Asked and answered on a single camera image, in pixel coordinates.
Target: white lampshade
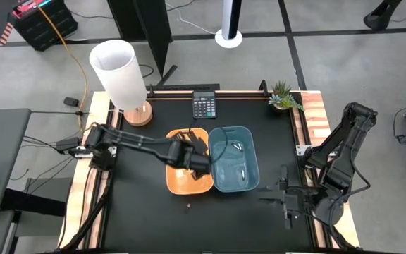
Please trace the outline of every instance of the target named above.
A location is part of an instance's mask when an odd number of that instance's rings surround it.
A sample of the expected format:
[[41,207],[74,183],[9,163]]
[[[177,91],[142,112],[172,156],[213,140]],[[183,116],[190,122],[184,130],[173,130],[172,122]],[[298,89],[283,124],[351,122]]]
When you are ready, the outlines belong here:
[[123,40],[109,40],[92,49],[89,61],[115,107],[138,108],[147,98],[133,46]]

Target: potted plant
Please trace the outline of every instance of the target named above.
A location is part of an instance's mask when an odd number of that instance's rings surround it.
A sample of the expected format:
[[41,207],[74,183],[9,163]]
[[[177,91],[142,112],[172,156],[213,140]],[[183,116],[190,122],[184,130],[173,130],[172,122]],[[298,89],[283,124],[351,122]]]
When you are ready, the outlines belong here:
[[302,105],[295,101],[293,95],[290,94],[290,86],[286,85],[286,81],[279,81],[273,87],[273,95],[269,98],[269,105],[277,112],[289,108],[305,110]]

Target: blue plastic bin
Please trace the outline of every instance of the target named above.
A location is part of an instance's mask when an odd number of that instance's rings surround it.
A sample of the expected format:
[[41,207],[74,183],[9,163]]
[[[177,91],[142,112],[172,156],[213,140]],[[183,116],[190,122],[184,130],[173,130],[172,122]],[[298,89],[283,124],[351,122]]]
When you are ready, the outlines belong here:
[[243,126],[215,128],[209,134],[209,152],[213,161],[221,156],[212,165],[214,186],[219,191],[250,191],[258,186],[257,155],[249,129]]

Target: black box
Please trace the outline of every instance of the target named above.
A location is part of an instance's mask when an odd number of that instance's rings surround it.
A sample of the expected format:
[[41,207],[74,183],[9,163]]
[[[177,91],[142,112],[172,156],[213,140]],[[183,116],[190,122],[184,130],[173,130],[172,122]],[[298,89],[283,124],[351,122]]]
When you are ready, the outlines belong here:
[[[9,17],[13,27],[29,45],[35,50],[44,51],[51,45],[60,42],[60,39],[38,8],[31,8],[18,17],[13,13],[19,6],[29,3],[32,3],[32,0],[18,3],[9,13]],[[62,37],[66,37],[78,28],[78,22],[72,17],[63,0],[46,0],[41,2],[40,6]]]

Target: table leg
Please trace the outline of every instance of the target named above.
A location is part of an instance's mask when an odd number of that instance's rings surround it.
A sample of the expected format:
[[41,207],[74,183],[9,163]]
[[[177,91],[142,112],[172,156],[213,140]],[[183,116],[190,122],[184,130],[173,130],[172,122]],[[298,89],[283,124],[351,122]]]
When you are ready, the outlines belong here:
[[62,217],[65,215],[66,203],[7,188],[0,207],[1,210],[20,210]]

